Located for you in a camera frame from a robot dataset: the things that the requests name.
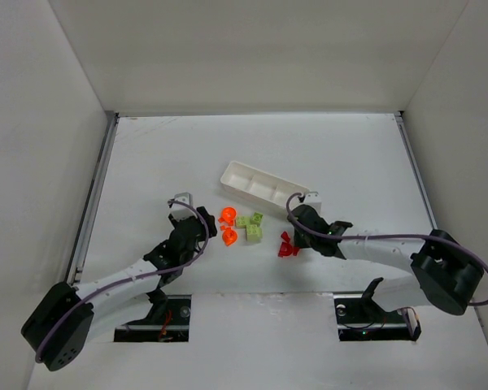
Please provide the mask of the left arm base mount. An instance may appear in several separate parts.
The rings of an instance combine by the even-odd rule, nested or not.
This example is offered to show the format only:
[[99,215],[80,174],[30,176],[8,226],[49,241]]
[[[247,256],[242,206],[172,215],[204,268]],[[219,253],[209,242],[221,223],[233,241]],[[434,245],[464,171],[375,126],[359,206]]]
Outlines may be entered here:
[[190,338],[191,295],[156,292],[149,313],[117,327],[115,343],[185,343]]

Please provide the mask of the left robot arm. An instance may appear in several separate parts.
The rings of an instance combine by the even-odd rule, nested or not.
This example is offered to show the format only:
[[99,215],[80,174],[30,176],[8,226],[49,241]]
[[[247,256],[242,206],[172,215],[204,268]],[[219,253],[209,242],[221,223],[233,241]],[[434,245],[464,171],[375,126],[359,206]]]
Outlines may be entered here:
[[204,252],[217,234],[216,219],[205,207],[191,216],[168,216],[172,231],[133,265],[87,284],[54,284],[21,328],[22,337],[35,353],[35,361],[49,371],[68,365],[92,337],[100,323],[111,324],[118,309],[152,309],[162,288]]

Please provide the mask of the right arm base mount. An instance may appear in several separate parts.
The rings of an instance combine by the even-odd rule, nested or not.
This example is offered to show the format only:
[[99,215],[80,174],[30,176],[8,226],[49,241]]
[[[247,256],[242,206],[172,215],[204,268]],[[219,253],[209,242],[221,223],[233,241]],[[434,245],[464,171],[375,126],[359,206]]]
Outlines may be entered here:
[[376,278],[363,292],[339,293],[333,296],[334,311],[341,342],[411,341],[416,342],[422,329],[417,312],[411,307],[384,311],[373,300]]

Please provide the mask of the green lego block large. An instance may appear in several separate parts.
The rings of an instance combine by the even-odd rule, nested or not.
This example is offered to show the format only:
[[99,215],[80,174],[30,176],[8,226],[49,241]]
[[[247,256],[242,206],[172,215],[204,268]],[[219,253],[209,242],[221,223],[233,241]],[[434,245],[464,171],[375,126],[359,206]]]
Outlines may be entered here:
[[263,238],[262,228],[257,224],[246,226],[246,241],[249,243],[260,242]]

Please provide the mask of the green lego plate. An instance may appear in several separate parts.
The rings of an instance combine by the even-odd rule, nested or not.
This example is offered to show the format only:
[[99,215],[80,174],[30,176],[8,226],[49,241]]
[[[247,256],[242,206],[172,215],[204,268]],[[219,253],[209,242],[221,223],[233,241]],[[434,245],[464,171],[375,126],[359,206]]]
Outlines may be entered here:
[[237,216],[234,222],[235,228],[246,228],[250,224],[250,217],[244,215]]

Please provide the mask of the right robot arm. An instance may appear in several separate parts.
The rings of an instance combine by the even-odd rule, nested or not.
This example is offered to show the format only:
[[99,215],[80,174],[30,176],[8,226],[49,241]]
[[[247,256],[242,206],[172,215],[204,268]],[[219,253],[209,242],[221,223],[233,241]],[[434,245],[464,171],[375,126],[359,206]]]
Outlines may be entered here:
[[397,278],[376,276],[362,298],[385,312],[409,306],[433,306],[461,316],[473,304],[485,268],[476,256],[449,234],[378,235],[356,232],[346,221],[326,222],[312,206],[301,204],[287,211],[294,241],[328,258],[366,261],[398,269]]

